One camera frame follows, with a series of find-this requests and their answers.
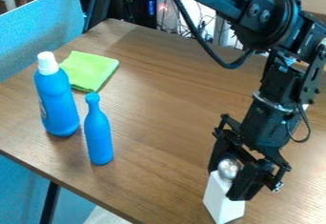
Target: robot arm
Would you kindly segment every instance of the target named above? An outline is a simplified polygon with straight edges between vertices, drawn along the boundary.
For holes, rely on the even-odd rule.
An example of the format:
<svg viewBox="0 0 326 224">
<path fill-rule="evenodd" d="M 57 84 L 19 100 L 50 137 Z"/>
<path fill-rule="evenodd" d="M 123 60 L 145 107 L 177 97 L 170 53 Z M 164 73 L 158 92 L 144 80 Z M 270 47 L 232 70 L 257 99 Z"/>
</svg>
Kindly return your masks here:
<svg viewBox="0 0 326 224">
<path fill-rule="evenodd" d="M 283 185 L 283 175 L 291 170 L 279 151 L 293 139 L 301 121 L 306 124 L 308 135 L 302 140 L 293 140 L 306 142 L 311 133 L 304 108 L 313 105 L 320 93 L 318 87 L 326 62 L 326 26 L 302 11 L 300 0 L 196 1 L 215 9 L 219 16 L 228 20 L 240 42 L 249 49 L 232 64 L 224 63 L 210 53 L 201 37 L 196 35 L 182 3 L 174 0 L 193 35 L 221 66 L 237 68 L 253 54 L 252 51 L 270 54 L 261 87 L 254 93 L 254 102 L 242 123 L 224 114 L 214 130 L 216 143 L 209 172 L 217 170 L 218 163 L 225 158 L 242 163 L 227 193 L 231 200 L 251 200 L 263 186 L 278 192 Z M 301 71 L 292 67 L 295 61 L 307 63 L 308 69 Z M 261 153 L 264 158 L 254 158 L 243 146 Z"/>
</svg>

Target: floor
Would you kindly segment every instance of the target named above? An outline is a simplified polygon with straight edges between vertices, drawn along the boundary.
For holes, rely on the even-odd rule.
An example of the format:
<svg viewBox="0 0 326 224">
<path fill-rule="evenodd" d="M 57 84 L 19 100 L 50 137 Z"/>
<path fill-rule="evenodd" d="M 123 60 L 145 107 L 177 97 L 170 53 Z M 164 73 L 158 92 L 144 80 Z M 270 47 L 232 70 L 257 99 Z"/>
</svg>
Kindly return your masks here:
<svg viewBox="0 0 326 224">
<path fill-rule="evenodd" d="M 84 224 L 131 224 L 119 216 L 112 214 L 99 206 L 91 212 L 90 216 L 84 222 Z"/>
</svg>

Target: white block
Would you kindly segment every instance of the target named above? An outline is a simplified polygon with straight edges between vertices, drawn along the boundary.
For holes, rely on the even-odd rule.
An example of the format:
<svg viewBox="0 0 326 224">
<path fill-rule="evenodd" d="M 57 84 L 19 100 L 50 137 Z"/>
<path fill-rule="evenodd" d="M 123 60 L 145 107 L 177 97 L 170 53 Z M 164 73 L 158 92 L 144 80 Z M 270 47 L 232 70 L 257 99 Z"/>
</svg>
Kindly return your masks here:
<svg viewBox="0 0 326 224">
<path fill-rule="evenodd" d="M 238 219 L 245 213 L 245 201 L 231 201 L 226 196 L 231 186 L 232 181 L 220 178 L 218 171 L 211 173 L 203 202 L 217 224 Z"/>
</svg>

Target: metal bracket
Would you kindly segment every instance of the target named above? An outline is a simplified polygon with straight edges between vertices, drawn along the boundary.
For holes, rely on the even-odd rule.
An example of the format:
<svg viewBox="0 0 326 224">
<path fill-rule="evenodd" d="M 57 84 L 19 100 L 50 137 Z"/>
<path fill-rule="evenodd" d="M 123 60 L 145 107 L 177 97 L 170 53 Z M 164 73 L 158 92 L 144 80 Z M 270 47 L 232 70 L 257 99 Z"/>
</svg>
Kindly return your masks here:
<svg viewBox="0 0 326 224">
<path fill-rule="evenodd" d="M 305 105 L 315 104 L 315 97 L 320 93 L 319 83 L 326 63 L 326 47 L 321 44 L 305 73 L 303 82 L 299 89 L 297 102 Z"/>
</svg>

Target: bottle neck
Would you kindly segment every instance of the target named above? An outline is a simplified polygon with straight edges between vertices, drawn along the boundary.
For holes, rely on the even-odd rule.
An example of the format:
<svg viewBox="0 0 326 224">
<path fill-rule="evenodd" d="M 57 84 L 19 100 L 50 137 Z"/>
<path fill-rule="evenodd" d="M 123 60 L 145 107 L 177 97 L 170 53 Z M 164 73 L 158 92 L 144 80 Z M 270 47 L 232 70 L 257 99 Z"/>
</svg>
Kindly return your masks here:
<svg viewBox="0 0 326 224">
<path fill-rule="evenodd" d="M 100 108 L 99 108 L 99 103 L 98 102 L 92 102 L 89 104 L 89 110 L 91 113 L 93 112 L 100 112 Z"/>
</svg>

